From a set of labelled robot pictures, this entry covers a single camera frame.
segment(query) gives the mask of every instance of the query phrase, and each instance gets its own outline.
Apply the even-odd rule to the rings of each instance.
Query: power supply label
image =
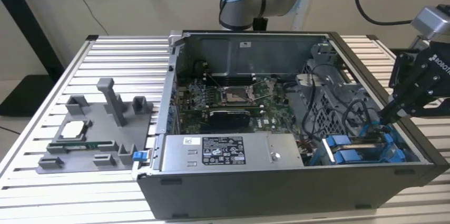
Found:
[[[241,137],[203,137],[204,165],[245,164],[245,150]]]

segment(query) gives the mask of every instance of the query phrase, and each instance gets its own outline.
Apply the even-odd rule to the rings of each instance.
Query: blue latch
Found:
[[[133,153],[133,161],[145,162],[147,161],[147,151],[136,151]]]

